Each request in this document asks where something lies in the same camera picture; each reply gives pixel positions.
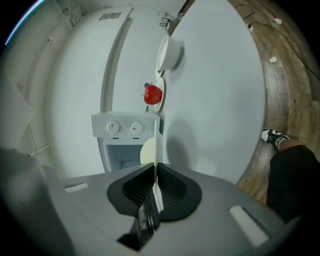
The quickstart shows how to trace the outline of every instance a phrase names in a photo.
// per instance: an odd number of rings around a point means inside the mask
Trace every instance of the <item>person's leg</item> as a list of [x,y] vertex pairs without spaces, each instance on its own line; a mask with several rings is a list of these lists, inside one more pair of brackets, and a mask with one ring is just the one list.
[[270,161],[266,204],[285,222],[302,215],[308,204],[319,163],[298,140],[263,129],[261,139],[272,144],[276,153]]

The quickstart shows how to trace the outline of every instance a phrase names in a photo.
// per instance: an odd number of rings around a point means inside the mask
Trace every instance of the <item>black pants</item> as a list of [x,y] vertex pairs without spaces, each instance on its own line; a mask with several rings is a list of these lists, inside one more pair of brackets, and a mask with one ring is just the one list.
[[277,153],[270,161],[266,204],[285,222],[317,208],[319,170],[320,163],[305,146]]

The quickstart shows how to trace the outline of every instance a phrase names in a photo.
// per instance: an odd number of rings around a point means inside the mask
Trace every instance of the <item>vent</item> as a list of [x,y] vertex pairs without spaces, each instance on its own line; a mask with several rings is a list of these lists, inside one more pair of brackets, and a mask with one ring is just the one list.
[[121,15],[121,12],[105,13],[100,17],[99,21],[109,20],[109,19],[118,19],[120,15]]

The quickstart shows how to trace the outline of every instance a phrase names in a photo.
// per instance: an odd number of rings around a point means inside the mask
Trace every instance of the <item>shoe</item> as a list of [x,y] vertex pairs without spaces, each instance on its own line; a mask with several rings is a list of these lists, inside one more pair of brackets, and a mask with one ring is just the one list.
[[289,137],[274,129],[266,128],[262,130],[261,139],[274,146],[277,150],[280,150],[280,143],[283,140],[288,140]]

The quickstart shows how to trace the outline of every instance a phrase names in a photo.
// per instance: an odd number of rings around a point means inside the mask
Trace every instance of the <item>wooden floor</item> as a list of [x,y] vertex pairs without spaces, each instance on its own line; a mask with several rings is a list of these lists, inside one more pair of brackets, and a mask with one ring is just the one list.
[[[194,0],[186,6],[190,8]],[[246,24],[261,22],[284,34],[303,61],[318,76],[320,70],[308,43],[296,24],[276,3],[266,0],[229,0],[233,7],[250,5],[253,14]],[[251,13],[248,6],[238,6],[244,18]],[[282,20],[277,24],[274,18]],[[305,68],[286,39],[274,29],[253,24],[252,37],[260,54],[267,89],[264,127],[277,129],[300,140],[320,161],[320,81]],[[276,63],[269,59],[276,57]],[[275,154],[271,145],[259,142],[251,163],[238,183],[243,191],[265,204],[270,159]]]

